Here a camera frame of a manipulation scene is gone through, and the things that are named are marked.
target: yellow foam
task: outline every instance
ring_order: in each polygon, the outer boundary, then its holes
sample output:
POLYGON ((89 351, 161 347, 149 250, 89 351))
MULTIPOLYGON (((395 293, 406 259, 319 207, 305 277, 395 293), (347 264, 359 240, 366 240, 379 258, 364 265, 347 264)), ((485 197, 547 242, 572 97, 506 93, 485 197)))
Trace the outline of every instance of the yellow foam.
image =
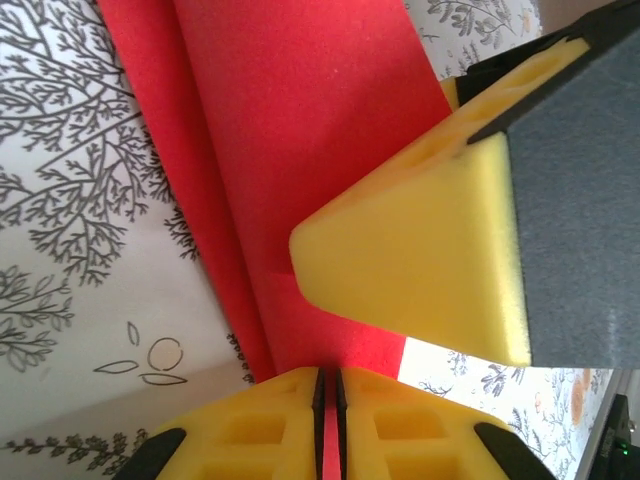
POLYGON ((158 480, 315 480, 317 374, 294 370, 163 425, 154 434, 187 436, 158 480))
POLYGON ((440 82, 440 88, 442 89, 442 93, 444 93, 444 96, 449 103, 449 108, 451 108, 451 110, 457 110, 458 108, 460 108, 455 77, 450 77, 442 80, 440 82))
POLYGON ((500 420, 366 370, 343 381, 347 480, 508 480, 473 430, 500 420))
POLYGON ((296 227, 290 251, 306 299, 529 365, 507 141, 466 142, 587 50, 563 40, 531 57, 296 227))

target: floral wallpaper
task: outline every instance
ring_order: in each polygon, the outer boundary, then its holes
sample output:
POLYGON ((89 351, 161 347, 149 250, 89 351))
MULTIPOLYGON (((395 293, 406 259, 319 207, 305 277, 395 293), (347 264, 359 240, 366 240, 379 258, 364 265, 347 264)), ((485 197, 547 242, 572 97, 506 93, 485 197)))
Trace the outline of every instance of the floral wallpaper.
POLYGON ((441 78, 539 36, 536 0, 408 0, 405 7, 441 78))
POLYGON ((399 380, 500 418, 558 480, 569 480, 575 477, 611 374, 505 367, 409 339, 399 380))

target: black foam edge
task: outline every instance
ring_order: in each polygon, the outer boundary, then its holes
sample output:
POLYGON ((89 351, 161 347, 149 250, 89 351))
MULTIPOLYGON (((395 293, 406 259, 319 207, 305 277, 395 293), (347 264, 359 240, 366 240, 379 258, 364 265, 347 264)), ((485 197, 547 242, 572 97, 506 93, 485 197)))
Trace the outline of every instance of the black foam edge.
POLYGON ((318 369, 316 386, 313 391, 313 400, 311 401, 317 480, 322 480, 322 466, 324 460, 324 415, 326 409, 325 383, 326 374, 325 371, 320 368, 318 369))
POLYGON ((172 428, 147 439, 113 480, 156 480, 186 436, 182 428, 172 428))
POLYGON ((640 20, 640 0, 619 0, 587 13, 562 30, 564 32, 561 35, 562 38, 583 38, 589 44, 589 50, 474 133, 467 139, 467 145, 480 142, 496 133, 507 133, 509 125, 553 96, 560 88, 586 70, 594 60, 640 29, 640 22, 634 22, 636 17, 630 17, 629 12, 625 11, 627 7, 636 7, 635 14, 640 20), (606 28, 607 25, 603 26, 603 23, 610 23, 609 28, 606 28))
POLYGON ((515 433, 485 422, 473 429, 509 480, 556 480, 515 433))
POLYGON ((347 394, 342 371, 336 373, 336 417, 338 421, 338 449, 340 455, 340 478, 347 480, 347 394))

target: red foam sheet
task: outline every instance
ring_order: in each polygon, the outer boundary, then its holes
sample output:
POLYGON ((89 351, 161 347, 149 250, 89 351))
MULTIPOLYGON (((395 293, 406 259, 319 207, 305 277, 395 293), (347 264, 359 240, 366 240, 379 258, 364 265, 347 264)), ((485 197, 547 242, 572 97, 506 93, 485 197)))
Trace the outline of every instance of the red foam sheet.
POLYGON ((276 370, 397 376, 404 338, 301 296, 293 227, 449 113, 396 0, 176 0, 276 370))
POLYGON ((254 371, 270 352, 278 373, 358 365, 397 376, 404 338, 309 305, 288 237, 449 113, 402 2, 178 0, 189 62, 168 0, 100 3, 254 371), (196 103, 215 156, 210 145, 203 153, 196 103), (223 244, 220 232, 234 226, 237 238, 225 233, 223 244), (232 263, 242 268, 238 256, 250 284, 225 278, 232 263), (268 346, 254 343, 253 311, 239 304, 249 296, 268 346))
POLYGON ((185 220, 257 380, 275 375, 171 0, 100 7, 185 220))

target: black plastic edge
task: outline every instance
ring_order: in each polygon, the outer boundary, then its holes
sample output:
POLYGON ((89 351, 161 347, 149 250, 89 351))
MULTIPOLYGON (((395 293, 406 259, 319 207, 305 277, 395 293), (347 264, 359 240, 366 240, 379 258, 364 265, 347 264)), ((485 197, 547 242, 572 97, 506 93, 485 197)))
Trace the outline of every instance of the black plastic edge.
MULTIPOLYGON (((636 17, 640 18, 640 0, 618 0, 587 13, 569 27, 552 34, 558 39, 564 37, 568 39, 583 38, 589 44, 590 49, 469 137, 467 145, 480 142, 499 132, 507 132, 509 125, 552 96, 572 78, 588 68, 594 60, 633 34, 639 28, 635 21, 636 17), (638 8, 638 11, 635 12, 636 16, 628 15, 628 12, 625 11, 628 7, 638 8)), ((534 53, 545 50, 551 45, 534 53)))
POLYGON ((565 35, 561 32, 548 34, 471 65, 466 75, 456 77, 459 105, 469 102, 518 65, 557 43, 563 36, 565 35))
POLYGON ((324 461, 324 414, 326 407, 325 371, 318 369, 316 386, 313 392, 311 409, 313 410, 313 440, 316 456, 316 479, 322 480, 324 461))
POLYGON ((340 478, 347 480, 347 394, 340 370, 336 373, 336 416, 338 420, 338 448, 340 454, 340 478))
POLYGON ((556 480, 515 433, 484 422, 474 430, 509 480, 556 480))
POLYGON ((149 438, 113 480, 156 480, 186 436, 182 428, 172 428, 149 438))
POLYGON ((609 480, 610 463, 616 450, 616 442, 620 440, 631 444, 629 402, 625 395, 617 394, 613 398, 605 427, 600 435, 588 480, 609 480))

